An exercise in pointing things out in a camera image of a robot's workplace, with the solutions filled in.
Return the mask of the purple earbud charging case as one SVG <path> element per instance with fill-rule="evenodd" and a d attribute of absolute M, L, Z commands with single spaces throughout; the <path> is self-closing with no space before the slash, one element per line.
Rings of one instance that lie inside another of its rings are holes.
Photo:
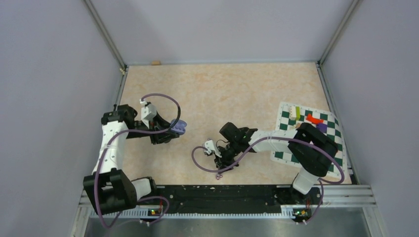
<path fill-rule="evenodd" d="M 187 126 L 187 122 L 179 119 L 176 122 L 176 119 L 173 119 L 170 122 L 171 125 L 173 125 L 173 127 L 170 129 L 172 132 L 175 132 L 177 134 L 179 134 L 180 136 L 186 133 L 186 126 Z"/>

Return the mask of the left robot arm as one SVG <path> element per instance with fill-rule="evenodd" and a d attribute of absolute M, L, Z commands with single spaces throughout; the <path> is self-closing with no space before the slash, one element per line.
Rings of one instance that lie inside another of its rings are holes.
<path fill-rule="evenodd" d="M 128 104 L 118 105 L 101 118 L 102 144 L 98 161 L 91 175 L 84 177 L 84 190 L 96 213 L 110 214 L 132 209 L 138 199 L 153 204 L 158 190 L 152 177 L 131 181 L 123 172 L 127 139 L 149 137 L 151 144 L 168 143 L 186 132 L 186 122 L 163 119 L 151 103 L 138 112 Z"/>

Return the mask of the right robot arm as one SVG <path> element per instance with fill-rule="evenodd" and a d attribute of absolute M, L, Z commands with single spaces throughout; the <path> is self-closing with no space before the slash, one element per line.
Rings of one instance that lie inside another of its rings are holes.
<path fill-rule="evenodd" d="M 238 128 L 231 122 L 219 131 L 226 139 L 226 146 L 213 140 L 204 142 L 205 153 L 214 155 L 218 176 L 238 165 L 237 155 L 259 152 L 283 152 L 295 157 L 301 165 L 294 178 L 290 198 L 295 203 L 304 203 L 311 188 L 327 175 L 331 165 L 336 165 L 337 143 L 309 123 L 287 131 L 265 131 L 257 128 Z"/>

